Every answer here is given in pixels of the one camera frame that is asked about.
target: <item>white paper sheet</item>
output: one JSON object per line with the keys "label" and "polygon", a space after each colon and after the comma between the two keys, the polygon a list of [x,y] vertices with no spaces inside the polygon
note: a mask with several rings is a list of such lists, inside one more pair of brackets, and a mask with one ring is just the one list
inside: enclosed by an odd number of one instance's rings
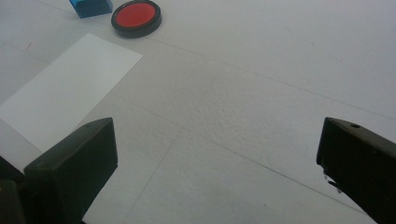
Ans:
{"label": "white paper sheet", "polygon": [[45,152],[73,132],[141,58],[87,34],[1,104],[0,119]]}

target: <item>blue box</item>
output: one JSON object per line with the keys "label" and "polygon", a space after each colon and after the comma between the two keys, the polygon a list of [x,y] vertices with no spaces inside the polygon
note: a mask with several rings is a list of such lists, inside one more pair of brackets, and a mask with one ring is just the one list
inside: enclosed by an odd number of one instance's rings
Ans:
{"label": "blue box", "polygon": [[113,11],[111,0],[69,0],[82,18],[107,14]]}

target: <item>paper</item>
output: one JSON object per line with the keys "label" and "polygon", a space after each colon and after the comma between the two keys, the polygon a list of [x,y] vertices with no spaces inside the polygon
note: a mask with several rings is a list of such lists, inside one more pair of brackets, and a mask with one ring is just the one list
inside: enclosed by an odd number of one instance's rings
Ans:
{"label": "paper", "polygon": [[0,119],[45,152],[64,139],[142,58],[87,34],[0,105]]}

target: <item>red lid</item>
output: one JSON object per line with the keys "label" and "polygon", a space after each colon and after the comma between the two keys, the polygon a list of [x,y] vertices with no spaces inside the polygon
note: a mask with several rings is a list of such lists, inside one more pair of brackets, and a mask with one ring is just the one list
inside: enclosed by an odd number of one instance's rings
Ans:
{"label": "red lid", "polygon": [[123,27],[137,27],[143,25],[155,16],[155,8],[147,3],[131,4],[123,8],[116,18],[116,22]]}

